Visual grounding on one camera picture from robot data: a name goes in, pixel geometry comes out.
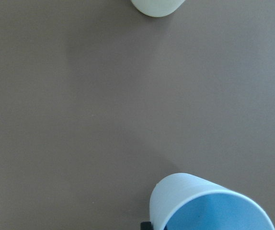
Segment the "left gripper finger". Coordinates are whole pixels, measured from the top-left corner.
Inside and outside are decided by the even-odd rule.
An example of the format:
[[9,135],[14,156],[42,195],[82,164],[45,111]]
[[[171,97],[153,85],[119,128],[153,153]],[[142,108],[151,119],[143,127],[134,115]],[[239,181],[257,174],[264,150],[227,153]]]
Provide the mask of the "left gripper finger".
[[141,222],[140,230],[152,230],[152,223],[150,221]]

